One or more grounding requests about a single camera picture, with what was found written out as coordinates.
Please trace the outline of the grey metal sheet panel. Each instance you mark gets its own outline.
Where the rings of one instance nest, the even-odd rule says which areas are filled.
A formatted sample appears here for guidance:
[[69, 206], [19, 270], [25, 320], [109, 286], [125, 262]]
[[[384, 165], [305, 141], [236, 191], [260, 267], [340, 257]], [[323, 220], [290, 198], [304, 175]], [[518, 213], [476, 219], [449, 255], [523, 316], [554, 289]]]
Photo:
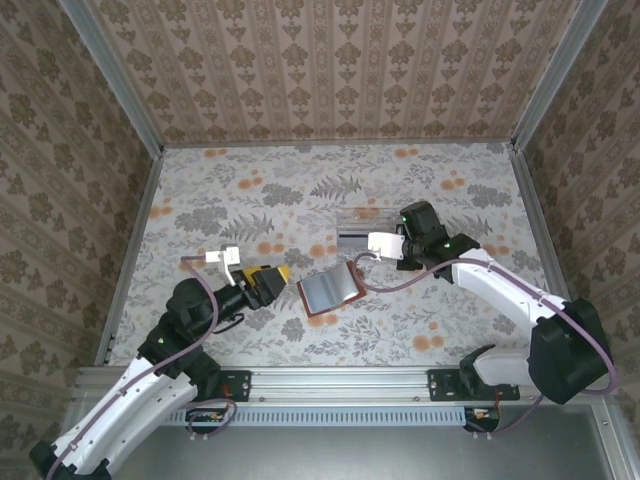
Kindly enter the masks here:
[[163, 427], [114, 480], [613, 480], [593, 416], [541, 407], [498, 436], [461, 427]]

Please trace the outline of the silver grey card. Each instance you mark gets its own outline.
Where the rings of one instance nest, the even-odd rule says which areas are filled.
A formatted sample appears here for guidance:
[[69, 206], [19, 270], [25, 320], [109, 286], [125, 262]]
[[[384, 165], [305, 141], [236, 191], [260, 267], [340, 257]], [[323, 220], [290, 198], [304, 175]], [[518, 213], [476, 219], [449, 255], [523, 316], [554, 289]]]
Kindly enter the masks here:
[[368, 235], [367, 231], [341, 231], [337, 236], [337, 246], [344, 249], [366, 250]]

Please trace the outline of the black connector box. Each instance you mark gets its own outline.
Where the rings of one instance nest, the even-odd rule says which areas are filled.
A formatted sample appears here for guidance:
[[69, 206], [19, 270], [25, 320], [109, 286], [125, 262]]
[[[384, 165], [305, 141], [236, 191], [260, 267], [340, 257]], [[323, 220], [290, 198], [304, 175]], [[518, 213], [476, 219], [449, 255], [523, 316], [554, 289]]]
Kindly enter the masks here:
[[186, 412], [185, 421], [196, 435], [211, 435], [226, 419], [229, 408], [196, 408]]
[[492, 433], [498, 429], [499, 410], [495, 407], [465, 407], [465, 425], [463, 428], [471, 433]]

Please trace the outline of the clear acrylic tray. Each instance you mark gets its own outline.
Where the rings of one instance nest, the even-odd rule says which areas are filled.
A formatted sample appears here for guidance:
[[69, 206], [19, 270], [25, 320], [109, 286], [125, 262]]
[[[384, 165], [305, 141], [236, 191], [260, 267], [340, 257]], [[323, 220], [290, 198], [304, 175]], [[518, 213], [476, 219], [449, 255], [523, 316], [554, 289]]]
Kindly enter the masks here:
[[[394, 233], [401, 223], [400, 215], [393, 209], [354, 207], [342, 209], [337, 214], [336, 237], [341, 231], [367, 231]], [[340, 252], [362, 252], [366, 250], [339, 248]]]

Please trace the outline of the aluminium frame bar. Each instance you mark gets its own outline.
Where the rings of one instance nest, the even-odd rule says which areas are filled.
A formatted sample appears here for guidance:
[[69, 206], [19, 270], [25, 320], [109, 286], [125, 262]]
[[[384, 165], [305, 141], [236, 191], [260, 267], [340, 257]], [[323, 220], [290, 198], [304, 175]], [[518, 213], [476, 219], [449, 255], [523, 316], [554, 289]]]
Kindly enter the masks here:
[[614, 423], [606, 401], [597, 400], [591, 405], [596, 429], [602, 443], [604, 457], [611, 472], [612, 480], [625, 480], [626, 464], [617, 440]]

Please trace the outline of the aluminium table side rail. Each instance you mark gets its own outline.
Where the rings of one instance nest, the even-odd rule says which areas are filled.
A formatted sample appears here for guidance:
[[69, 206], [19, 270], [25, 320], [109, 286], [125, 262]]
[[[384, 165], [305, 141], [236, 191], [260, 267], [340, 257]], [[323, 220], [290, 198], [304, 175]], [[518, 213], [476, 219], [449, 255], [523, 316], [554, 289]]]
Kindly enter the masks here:
[[510, 143], [507, 144], [507, 147], [549, 291], [571, 300], [572, 296], [567, 287], [525, 157], [521, 151], [518, 151]]
[[160, 152], [160, 155], [152, 161], [149, 176], [139, 205], [139, 210], [131, 231], [131, 237], [124, 257], [124, 262], [114, 290], [111, 306], [93, 363], [96, 367], [107, 365], [111, 356], [113, 341], [122, 318], [146, 224], [151, 212], [155, 192], [158, 188], [162, 167], [163, 152]]

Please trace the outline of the aluminium corner post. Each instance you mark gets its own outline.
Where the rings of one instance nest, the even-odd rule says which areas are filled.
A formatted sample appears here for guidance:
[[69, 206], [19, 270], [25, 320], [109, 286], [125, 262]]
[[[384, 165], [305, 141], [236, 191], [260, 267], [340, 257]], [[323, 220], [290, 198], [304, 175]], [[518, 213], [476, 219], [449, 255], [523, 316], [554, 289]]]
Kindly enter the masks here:
[[162, 155], [164, 142], [130, 81], [125, 63], [107, 39], [88, 0], [59, 0], [118, 103], [153, 160]]
[[608, 0], [580, 0], [565, 33], [531, 96], [512, 135], [512, 145], [521, 152], [531, 140], [562, 83], [603, 13]]

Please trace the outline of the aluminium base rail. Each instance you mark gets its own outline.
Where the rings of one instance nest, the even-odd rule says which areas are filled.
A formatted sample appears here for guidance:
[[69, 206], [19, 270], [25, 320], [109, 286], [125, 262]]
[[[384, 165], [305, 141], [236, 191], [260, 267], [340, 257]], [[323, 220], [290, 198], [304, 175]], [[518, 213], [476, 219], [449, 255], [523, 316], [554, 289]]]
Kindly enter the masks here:
[[[494, 401], [431, 401], [427, 371], [447, 369], [423, 367], [231, 367], [250, 370], [249, 400], [239, 402], [265, 405], [354, 406], [459, 404]], [[82, 367], [71, 393], [72, 405], [89, 410], [118, 380], [125, 367]]]

